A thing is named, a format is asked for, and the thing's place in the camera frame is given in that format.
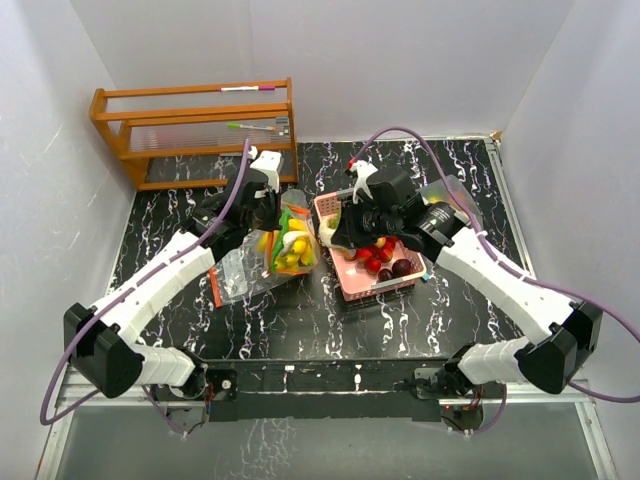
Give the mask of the green chili pepper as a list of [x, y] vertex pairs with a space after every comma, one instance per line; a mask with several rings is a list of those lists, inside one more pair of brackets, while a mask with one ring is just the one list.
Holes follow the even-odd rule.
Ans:
[[279, 219], [279, 229], [276, 231], [275, 241], [270, 254], [270, 271], [275, 273], [280, 265], [286, 265], [285, 257], [289, 254], [292, 240], [286, 240], [285, 236], [289, 233], [289, 220], [292, 218], [292, 210], [288, 206], [283, 207], [282, 214]]

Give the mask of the strawberry bunch with leaves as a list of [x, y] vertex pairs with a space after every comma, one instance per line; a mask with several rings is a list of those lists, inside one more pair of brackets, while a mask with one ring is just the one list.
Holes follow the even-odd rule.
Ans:
[[354, 261], [371, 276], [377, 276], [385, 265], [392, 262], [398, 240], [395, 237], [380, 237], [373, 245], [344, 250], [342, 256]]

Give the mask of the blue zipper clear bag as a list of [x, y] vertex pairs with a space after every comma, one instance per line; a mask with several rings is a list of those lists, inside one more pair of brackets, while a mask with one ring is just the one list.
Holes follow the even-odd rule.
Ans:
[[472, 213], [479, 226], [483, 227], [483, 215], [474, 198], [454, 175], [447, 175], [445, 180], [438, 179], [430, 182], [420, 187], [418, 192], [427, 203], [446, 202], [462, 214]]

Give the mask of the dark red plum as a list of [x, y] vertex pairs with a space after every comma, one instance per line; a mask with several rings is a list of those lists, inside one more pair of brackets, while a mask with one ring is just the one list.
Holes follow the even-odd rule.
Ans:
[[395, 278], [405, 277], [413, 272], [412, 263], [409, 259], [402, 258], [396, 260], [392, 265], [392, 273]]

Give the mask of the red zipper clear bag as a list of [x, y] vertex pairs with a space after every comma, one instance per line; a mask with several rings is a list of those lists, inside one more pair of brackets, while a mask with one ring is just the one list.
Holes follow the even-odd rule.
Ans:
[[273, 234], [256, 230], [240, 247], [231, 250], [209, 270], [217, 308], [264, 293], [276, 286], [277, 274], [270, 268], [268, 247]]
[[319, 261], [319, 244], [309, 203], [303, 191], [289, 189], [281, 199], [280, 229], [256, 230], [249, 246], [265, 279], [285, 279], [310, 273]]

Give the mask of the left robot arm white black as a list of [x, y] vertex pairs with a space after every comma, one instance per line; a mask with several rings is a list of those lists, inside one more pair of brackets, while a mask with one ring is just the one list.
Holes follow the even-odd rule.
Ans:
[[118, 289], [90, 307], [64, 315], [70, 364], [107, 398], [133, 386], [166, 385], [194, 399], [207, 376], [192, 356], [175, 347], [138, 342], [147, 324], [194, 279], [239, 248], [254, 230], [275, 230], [280, 217], [279, 166], [258, 159], [210, 198], [167, 245]]

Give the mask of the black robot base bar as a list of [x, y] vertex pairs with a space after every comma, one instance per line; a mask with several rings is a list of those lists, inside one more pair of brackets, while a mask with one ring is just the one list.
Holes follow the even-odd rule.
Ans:
[[438, 422], [449, 406], [502, 398], [498, 384], [465, 395], [440, 391], [441, 359], [208, 360], [189, 393], [155, 387], [161, 401], [201, 407], [209, 422], [254, 419], [402, 418]]

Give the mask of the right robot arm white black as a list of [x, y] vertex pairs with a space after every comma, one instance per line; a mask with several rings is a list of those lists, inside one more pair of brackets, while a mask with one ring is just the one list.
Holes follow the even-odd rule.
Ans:
[[561, 393], [595, 350], [602, 310], [529, 283], [524, 270], [484, 245], [485, 233], [453, 201], [427, 200], [405, 172], [352, 160], [346, 173], [355, 183], [339, 198], [339, 219], [321, 228], [326, 246], [364, 248], [394, 237], [466, 281], [522, 332], [518, 339], [462, 347], [424, 386], [460, 397], [490, 382]]

